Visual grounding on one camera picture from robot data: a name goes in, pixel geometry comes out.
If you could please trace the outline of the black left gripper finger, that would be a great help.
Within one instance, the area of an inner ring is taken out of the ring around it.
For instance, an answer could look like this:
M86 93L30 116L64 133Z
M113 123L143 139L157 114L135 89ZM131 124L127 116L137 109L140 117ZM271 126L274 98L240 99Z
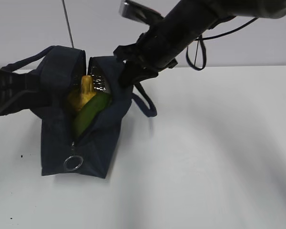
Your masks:
M50 93L42 86L38 71L15 73L0 70L0 116L50 104Z

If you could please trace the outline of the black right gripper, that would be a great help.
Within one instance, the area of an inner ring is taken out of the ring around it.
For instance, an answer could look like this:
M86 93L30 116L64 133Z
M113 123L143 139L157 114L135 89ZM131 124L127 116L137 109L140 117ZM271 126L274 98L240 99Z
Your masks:
M119 45L113 54L119 60L127 61L119 77L120 86L156 78L158 72L174 68L178 64L175 58L177 45L178 33L160 31L147 31L139 36L136 43Z

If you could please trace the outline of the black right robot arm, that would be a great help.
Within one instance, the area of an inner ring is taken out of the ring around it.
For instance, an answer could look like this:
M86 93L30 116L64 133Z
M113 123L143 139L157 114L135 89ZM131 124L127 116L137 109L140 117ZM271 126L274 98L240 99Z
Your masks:
M176 57L186 47L220 23L238 16L286 16L286 0L181 0L166 16L133 0L123 0L120 14L149 25L136 43L120 45L113 52L119 61L125 62L119 83L127 87L174 68Z

